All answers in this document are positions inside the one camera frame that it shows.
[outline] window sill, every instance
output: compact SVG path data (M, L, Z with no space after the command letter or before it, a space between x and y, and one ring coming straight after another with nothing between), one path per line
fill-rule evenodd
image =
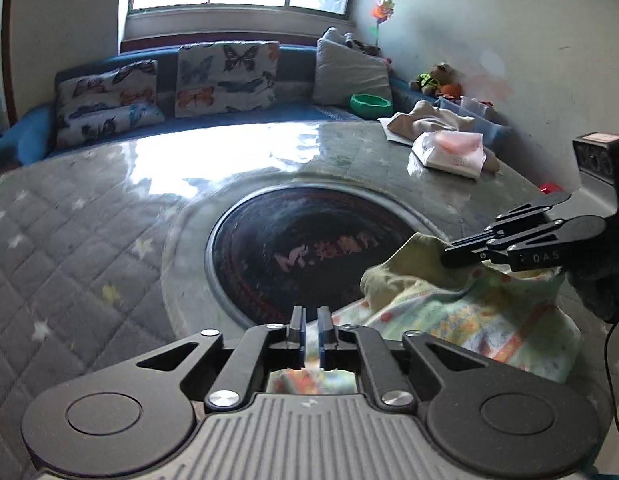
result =
M320 38L329 27L355 30L345 19L288 9L246 7L193 7L152 9L127 16L124 41L199 32L249 32Z

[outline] orange stripe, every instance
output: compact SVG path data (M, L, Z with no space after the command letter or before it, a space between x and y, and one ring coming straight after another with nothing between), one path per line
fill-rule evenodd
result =
M534 310L531 311L531 314L529 314L529 317L525 320L521 329L513 334L491 358L502 363L507 363L529 337L532 329L534 329L541 317L543 317L550 307L552 307L552 303L541 303L534 307Z

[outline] pillow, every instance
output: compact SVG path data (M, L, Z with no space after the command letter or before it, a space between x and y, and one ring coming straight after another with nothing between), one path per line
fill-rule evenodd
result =
M385 62L321 38L312 99L319 105L347 106L353 94L378 95L391 102Z
M158 61L144 59L102 74L75 77L58 85L57 114L65 120L89 112L156 103Z
M269 108L279 43L222 41L178 51L174 116L195 117Z
M60 149L77 146L164 121L163 113L155 105L148 103L88 112L64 122L64 127L56 134L56 147Z

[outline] green bowl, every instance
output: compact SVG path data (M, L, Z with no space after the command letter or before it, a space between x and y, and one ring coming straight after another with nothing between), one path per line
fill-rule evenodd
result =
M350 108L363 119L374 120L394 115L391 102L378 95L354 94L350 99Z

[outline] wire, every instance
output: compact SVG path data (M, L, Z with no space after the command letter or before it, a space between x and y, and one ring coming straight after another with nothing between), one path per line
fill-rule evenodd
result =
M607 357L607 347L609 346L609 339L619 325L619 318L609 329L607 337L605 337L605 346L603 347L603 359L605 360L605 373L607 374L607 383L609 385L609 393L611 394L611 405L614 410L614 422L616 423L616 430L619 432L619 410L616 406L616 396L614 395L614 385L611 382L611 374L609 373L609 359Z

